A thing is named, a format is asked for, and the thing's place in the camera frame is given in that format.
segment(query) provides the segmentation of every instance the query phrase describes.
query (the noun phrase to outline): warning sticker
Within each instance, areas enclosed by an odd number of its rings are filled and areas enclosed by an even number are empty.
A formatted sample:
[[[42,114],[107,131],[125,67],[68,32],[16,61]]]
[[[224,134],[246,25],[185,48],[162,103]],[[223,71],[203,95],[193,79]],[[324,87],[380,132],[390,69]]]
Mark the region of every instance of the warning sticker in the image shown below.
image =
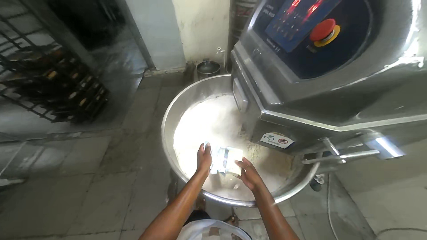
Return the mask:
[[[281,147],[283,149],[289,147],[293,140],[276,132],[269,132],[263,135],[262,142]]]

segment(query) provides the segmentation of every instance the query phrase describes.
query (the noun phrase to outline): hand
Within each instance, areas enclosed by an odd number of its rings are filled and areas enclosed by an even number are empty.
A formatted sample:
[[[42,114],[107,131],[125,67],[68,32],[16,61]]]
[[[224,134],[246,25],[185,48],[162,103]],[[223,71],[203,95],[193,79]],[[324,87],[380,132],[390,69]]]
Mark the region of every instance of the hand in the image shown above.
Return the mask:
[[[206,177],[209,175],[209,169],[212,164],[211,156],[211,144],[206,144],[206,149],[203,147],[203,143],[200,145],[199,150],[197,151],[197,172],[206,173]]]
[[[255,167],[248,159],[243,157],[243,162],[236,161],[236,164],[242,168],[242,175],[238,178],[240,178],[252,192],[264,184]]]

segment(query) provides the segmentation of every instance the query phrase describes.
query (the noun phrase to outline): stainless steel mixing bowl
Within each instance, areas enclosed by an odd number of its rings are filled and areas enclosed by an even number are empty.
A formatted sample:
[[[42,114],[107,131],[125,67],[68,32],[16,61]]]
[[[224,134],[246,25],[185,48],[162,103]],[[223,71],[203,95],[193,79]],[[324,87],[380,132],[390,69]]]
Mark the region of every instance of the stainless steel mixing bowl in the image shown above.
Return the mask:
[[[170,166],[184,182],[188,182],[189,179],[179,167],[175,150],[173,149],[173,136],[181,116],[196,102],[200,102],[214,94],[226,93],[232,93],[231,74],[213,76],[188,86],[175,97],[166,110],[161,126],[163,150]],[[292,168],[294,169],[292,175],[277,191],[272,193],[275,201],[277,203],[282,202],[298,193],[310,182],[318,167],[319,163],[304,165],[301,163],[301,159],[296,156],[292,163]],[[202,192],[205,196],[222,203],[245,207],[255,206],[255,201],[229,199],[211,194],[205,190],[202,190]]]

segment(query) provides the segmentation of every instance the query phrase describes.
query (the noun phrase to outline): flour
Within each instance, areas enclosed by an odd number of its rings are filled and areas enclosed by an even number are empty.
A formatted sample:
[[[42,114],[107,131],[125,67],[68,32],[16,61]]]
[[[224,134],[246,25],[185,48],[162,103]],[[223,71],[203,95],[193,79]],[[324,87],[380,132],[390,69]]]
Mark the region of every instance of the flour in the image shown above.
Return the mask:
[[[173,148],[187,178],[196,172],[197,150],[206,141],[242,149],[243,156],[255,166],[270,192],[283,186],[292,173],[293,157],[249,141],[231,95],[211,96],[182,115],[175,129]],[[254,200],[252,192],[231,174],[210,174],[203,189],[225,198]]]

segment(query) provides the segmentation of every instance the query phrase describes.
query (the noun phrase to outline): blue panel label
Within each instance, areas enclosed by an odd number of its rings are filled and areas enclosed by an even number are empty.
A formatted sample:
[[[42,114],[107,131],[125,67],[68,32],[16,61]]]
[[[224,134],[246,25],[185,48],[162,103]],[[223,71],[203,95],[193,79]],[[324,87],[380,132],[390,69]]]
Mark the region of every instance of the blue panel label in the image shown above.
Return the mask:
[[[289,53],[340,2],[341,0],[286,0],[265,32]]]

